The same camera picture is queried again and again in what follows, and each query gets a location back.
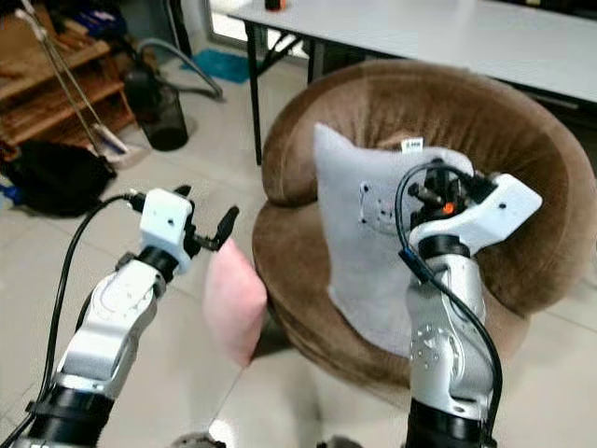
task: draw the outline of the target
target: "brown armchair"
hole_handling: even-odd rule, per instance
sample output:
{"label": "brown armchair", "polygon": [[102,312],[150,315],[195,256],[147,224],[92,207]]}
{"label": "brown armchair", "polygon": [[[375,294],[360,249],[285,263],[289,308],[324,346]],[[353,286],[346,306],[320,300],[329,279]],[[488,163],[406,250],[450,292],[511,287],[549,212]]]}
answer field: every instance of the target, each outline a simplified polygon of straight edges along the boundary
{"label": "brown armchair", "polygon": [[289,340],[331,373],[393,401],[409,363],[361,338],[326,293],[329,262],[317,205],[312,131],[320,121],[359,147],[404,136],[466,154],[484,173],[510,173],[544,200],[511,238],[479,253],[487,327],[502,357],[530,316],[566,294],[595,249],[597,190],[577,140],[522,93],[436,65],[361,63],[323,78],[274,122],[264,151],[268,202],[253,233],[255,263]]}

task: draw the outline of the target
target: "blue mat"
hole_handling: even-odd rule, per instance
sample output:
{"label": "blue mat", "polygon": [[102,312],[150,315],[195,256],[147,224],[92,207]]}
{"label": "blue mat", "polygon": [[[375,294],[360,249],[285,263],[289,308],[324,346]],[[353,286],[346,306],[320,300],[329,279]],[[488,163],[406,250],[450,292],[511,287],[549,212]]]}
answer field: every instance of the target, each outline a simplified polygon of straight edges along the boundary
{"label": "blue mat", "polygon": [[205,49],[194,55],[192,59],[210,77],[219,77],[237,84],[243,84],[249,78],[249,64],[242,56]]}

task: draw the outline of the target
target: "white pillow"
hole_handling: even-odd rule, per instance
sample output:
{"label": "white pillow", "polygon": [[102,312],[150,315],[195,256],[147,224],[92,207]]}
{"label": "white pillow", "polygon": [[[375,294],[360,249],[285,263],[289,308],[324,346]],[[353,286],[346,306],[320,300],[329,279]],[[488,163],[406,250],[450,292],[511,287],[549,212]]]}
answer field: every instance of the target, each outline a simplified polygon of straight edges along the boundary
{"label": "white pillow", "polygon": [[[380,348],[410,354],[406,290],[410,270],[398,257],[394,199],[411,167],[440,157],[472,174],[470,160],[442,147],[401,153],[355,147],[323,124],[314,130],[319,207],[329,249],[329,297],[353,328]],[[411,182],[422,182],[424,173]],[[421,208],[405,195],[405,225]]]}

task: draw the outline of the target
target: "orange component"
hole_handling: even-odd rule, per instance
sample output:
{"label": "orange component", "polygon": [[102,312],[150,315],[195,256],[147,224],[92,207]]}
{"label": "orange component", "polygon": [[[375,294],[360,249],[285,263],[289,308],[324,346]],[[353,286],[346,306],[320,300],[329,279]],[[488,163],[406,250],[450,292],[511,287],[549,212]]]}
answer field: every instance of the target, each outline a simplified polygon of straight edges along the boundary
{"label": "orange component", "polygon": [[452,213],[454,213],[454,208],[456,208],[456,207],[454,206],[454,203],[446,203],[446,204],[444,205],[444,208],[442,208],[442,209],[441,209],[441,212],[442,212],[444,215],[451,215]]}

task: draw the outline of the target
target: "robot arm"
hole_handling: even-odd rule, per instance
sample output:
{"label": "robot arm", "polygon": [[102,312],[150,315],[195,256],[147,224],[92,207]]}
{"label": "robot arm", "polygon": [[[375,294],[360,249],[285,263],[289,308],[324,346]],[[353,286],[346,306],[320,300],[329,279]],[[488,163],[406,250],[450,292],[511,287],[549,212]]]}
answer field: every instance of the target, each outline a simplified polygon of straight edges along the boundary
{"label": "robot arm", "polygon": [[183,273],[202,247],[218,250],[239,213],[232,207],[215,238],[195,235],[189,188],[171,193],[137,193],[132,208],[142,212],[142,252],[128,254],[121,267],[93,290],[81,327],[69,343],[49,393],[30,405],[35,416],[17,448],[93,447],[108,421],[136,359],[139,339],[156,315],[166,286]]}
{"label": "robot arm", "polygon": [[[505,240],[542,200],[511,175],[484,179],[481,193],[461,188],[460,182],[430,171],[424,187],[411,186],[409,193],[424,207],[412,217],[409,242],[435,280],[484,324],[479,267],[471,257]],[[471,319],[427,280],[414,275],[407,293],[412,403],[406,447],[496,446],[486,424],[493,394],[499,398],[501,392],[493,389],[494,372],[497,368],[501,377],[501,367],[493,365],[488,344]]]}

